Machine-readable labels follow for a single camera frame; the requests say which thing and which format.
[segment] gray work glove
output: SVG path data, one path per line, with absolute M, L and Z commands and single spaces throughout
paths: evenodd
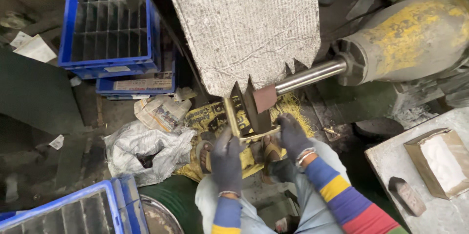
M 280 147 L 287 149 L 288 158 L 296 164 L 308 150 L 314 150 L 313 142 L 306 138 L 300 123 L 290 113 L 277 117 L 280 125 Z
M 241 197 L 243 179 L 239 153 L 239 138 L 233 137 L 231 129 L 225 128 L 210 153 L 212 177 L 221 194 L 232 193 Z

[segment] colorful striped sleeve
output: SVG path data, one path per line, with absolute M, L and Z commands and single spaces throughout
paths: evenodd
M 317 157 L 305 170 L 346 233 L 404 234 L 396 221 L 353 188 L 338 171 Z
M 218 198 L 212 234 L 241 233 L 241 204 L 236 199 Z

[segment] person's left hand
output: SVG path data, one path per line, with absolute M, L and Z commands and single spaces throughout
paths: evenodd
M 236 194 L 241 197 L 242 175 L 239 138 L 233 137 L 231 129 L 225 128 L 210 153 L 212 177 L 220 195 Z

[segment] cardboard box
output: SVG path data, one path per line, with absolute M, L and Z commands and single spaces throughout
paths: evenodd
M 431 195 L 451 199 L 469 190 L 469 151 L 454 130 L 432 130 L 404 146 Z

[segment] white work table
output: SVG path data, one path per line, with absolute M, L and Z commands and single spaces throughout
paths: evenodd
M 468 148 L 469 107 L 454 109 L 435 117 L 368 149 L 365 154 L 388 197 L 392 199 L 412 233 L 469 233 L 469 191 L 451 200 L 431 195 L 403 145 L 437 128 L 454 129 Z M 427 211 L 418 218 L 409 215 L 389 192 L 388 183 L 393 176 L 407 181 L 424 201 Z

